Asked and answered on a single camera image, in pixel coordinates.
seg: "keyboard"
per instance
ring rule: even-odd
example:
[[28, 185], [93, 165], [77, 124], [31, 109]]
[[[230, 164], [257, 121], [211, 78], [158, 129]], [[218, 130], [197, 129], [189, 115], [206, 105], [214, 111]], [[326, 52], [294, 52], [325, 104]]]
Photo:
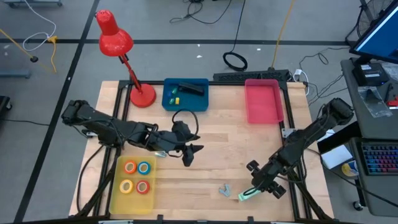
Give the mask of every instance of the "keyboard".
[[244, 82], [247, 79], [275, 79], [277, 81], [286, 82], [289, 78], [290, 73], [287, 69], [256, 72], [216, 73], [213, 75], [214, 81], [221, 82]]
[[398, 175], [398, 142], [362, 142], [361, 150], [367, 175]]

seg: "wooden table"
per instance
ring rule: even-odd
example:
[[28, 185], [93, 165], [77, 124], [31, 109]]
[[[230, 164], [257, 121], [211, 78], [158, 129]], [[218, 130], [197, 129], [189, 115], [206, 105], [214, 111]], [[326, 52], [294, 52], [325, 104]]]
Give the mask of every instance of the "wooden table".
[[[154, 85], [154, 88], [157, 93], [155, 103], [148, 108], [136, 108], [130, 103], [127, 120], [157, 123], [160, 130], [170, 130], [173, 112], [165, 111], [161, 105], [163, 86]], [[288, 88], [295, 127], [305, 128], [312, 120], [304, 86], [302, 83], [288, 83]], [[117, 90], [118, 82], [103, 82], [96, 109], [112, 114]], [[202, 144], [205, 148], [195, 154], [190, 167], [184, 167], [181, 159], [158, 158], [153, 212], [149, 215], [112, 215], [112, 218], [155, 220], [158, 214], [163, 214], [165, 220], [243, 221], [247, 220], [248, 216], [253, 216], [255, 221], [294, 220], [289, 192], [280, 199], [276, 199], [272, 194], [263, 193], [244, 202], [238, 200], [239, 193], [252, 187], [251, 175], [246, 169], [246, 164], [255, 159], [263, 166], [269, 156], [281, 147], [279, 125], [247, 123], [243, 86], [210, 86], [209, 91], [208, 110], [197, 113], [201, 139], [195, 141], [195, 144]], [[119, 117], [123, 111], [125, 94], [124, 92], [122, 96]], [[190, 113], [181, 113], [176, 119], [182, 119], [191, 131], [195, 130], [195, 122]], [[88, 140], [82, 165], [98, 147], [96, 138]], [[316, 144], [310, 148], [317, 150]], [[98, 186], [103, 155], [104, 150], [86, 168], [81, 186], [81, 206], [88, 201]], [[122, 155], [151, 156], [153, 153], [126, 144]], [[307, 151], [305, 162], [308, 169], [307, 189], [326, 214], [333, 217], [319, 157]], [[286, 181], [276, 181], [289, 191]], [[224, 184], [231, 187], [230, 197], [218, 192]], [[305, 217], [302, 197], [298, 189], [296, 191], [300, 216]], [[106, 189], [100, 214], [104, 213], [107, 196]], [[76, 214], [75, 200], [76, 191], [70, 214]]]

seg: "lamp shade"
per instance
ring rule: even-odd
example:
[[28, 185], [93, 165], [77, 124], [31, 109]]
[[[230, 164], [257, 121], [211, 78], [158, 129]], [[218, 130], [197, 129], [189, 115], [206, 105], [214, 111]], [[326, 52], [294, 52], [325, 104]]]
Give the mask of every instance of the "lamp shade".
[[111, 11], [98, 11], [96, 19], [101, 28], [99, 49], [103, 54], [116, 57], [124, 55], [132, 49], [134, 45], [132, 38], [126, 31], [118, 27]]

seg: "lamp base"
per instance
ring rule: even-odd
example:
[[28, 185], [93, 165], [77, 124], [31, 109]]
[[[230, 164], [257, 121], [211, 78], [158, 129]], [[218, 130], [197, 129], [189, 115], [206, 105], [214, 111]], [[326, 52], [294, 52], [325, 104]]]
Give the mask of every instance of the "lamp base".
[[142, 93], [137, 88], [133, 88], [130, 93], [130, 101], [140, 108], [145, 108], [154, 103], [156, 100], [156, 92], [154, 87], [148, 84], [141, 85]]

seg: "yellow tray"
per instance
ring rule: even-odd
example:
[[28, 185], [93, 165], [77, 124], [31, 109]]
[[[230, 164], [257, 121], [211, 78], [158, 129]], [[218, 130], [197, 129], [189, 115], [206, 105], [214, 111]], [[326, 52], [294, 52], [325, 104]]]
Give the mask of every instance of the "yellow tray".
[[[148, 162], [150, 164], [149, 174], [141, 175], [138, 170], [133, 174], [125, 173], [124, 165], [130, 160], [134, 161], [137, 166], [142, 161]], [[131, 180], [134, 184], [133, 190], [129, 194], [123, 194], [119, 189], [120, 183], [126, 179]], [[150, 185], [148, 193], [139, 194], [137, 192], [136, 186], [140, 180], [148, 181]], [[116, 164], [109, 212], [113, 215], [143, 215], [150, 213], [154, 207], [155, 180], [156, 158], [154, 156], [120, 156]]]

